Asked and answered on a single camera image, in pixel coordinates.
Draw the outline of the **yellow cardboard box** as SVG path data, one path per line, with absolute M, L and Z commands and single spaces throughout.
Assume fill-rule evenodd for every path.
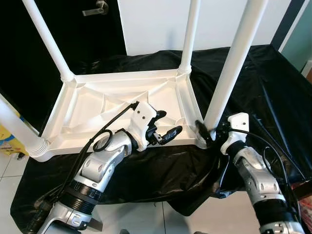
M 24 145 L 2 124 L 0 124 L 0 153 L 7 155 L 22 153 L 28 156 Z

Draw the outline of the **brown wooden table leg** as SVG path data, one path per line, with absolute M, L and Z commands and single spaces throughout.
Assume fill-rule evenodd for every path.
M 312 196 L 312 181 L 293 183 L 291 187 L 295 197 L 298 200 Z
M 89 223 L 88 223 L 88 227 L 92 228 L 92 230 L 95 230 L 96 232 L 102 232 L 103 223 L 102 223 L 102 221 L 99 221 L 95 218 L 92 218 L 91 221 L 89 221 Z

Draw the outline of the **white plastic table top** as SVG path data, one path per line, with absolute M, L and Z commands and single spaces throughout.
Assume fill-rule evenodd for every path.
M 49 143 L 53 156 L 77 154 L 105 124 L 112 131 L 126 130 L 136 101 L 167 112 L 152 120 L 158 134 L 183 127 L 167 146 L 207 147 L 195 126 L 203 116 L 190 75 L 178 76 L 176 69 L 75 76 L 62 86 L 41 138 Z

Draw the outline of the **white plastic table leg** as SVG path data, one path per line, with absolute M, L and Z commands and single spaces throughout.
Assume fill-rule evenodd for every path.
M 65 62 L 64 56 L 62 55 L 56 41 L 54 40 L 49 27 L 45 23 L 42 14 L 40 13 L 35 0 L 22 0 L 22 3 L 29 14 L 35 28 L 42 40 L 44 45 L 50 54 L 56 68 L 60 74 L 60 80 L 63 82 L 73 81 L 75 78 L 74 72 L 69 69 L 69 65 Z
M 20 119 L 20 116 L 16 114 L 2 94 L 0 94 L 0 125 L 22 143 L 31 158 L 38 162 L 45 162 L 53 156 L 49 151 L 49 143 L 39 137 L 31 127 Z
M 223 69 L 219 76 L 214 94 L 210 100 L 204 125 L 208 131 L 207 140 L 216 139 L 216 127 L 219 125 L 236 80 L 261 22 L 268 0 L 248 0 L 236 30 Z
M 177 69 L 177 75 L 190 73 L 191 60 L 194 49 L 195 34 L 198 17 L 200 15 L 201 0 L 190 0 L 189 17 L 187 20 L 185 41 L 183 45 L 183 51 L 181 54 L 181 63 Z

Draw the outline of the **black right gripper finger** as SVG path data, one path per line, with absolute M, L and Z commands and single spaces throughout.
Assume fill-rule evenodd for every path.
M 205 126 L 205 124 L 201 122 L 200 120 L 196 120 L 195 126 L 197 127 L 197 132 L 199 136 L 201 137 L 201 139 L 203 140 L 203 142 L 205 142 L 206 145 L 212 145 L 213 141 L 211 139 L 210 132 Z

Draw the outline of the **brown board white frame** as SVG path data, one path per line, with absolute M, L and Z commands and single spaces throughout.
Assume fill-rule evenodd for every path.
M 312 60 L 310 59 L 310 60 L 306 61 L 306 64 L 304 65 L 304 67 L 301 71 L 301 74 L 310 83 L 312 83 L 311 71 L 312 71 Z

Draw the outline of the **black door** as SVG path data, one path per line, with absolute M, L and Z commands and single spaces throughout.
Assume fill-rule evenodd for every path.
M 94 62 L 126 55 L 117 0 L 85 16 L 97 0 L 35 0 L 65 62 L 76 75 Z M 41 132 L 62 87 L 60 73 L 22 0 L 0 0 L 0 95 Z

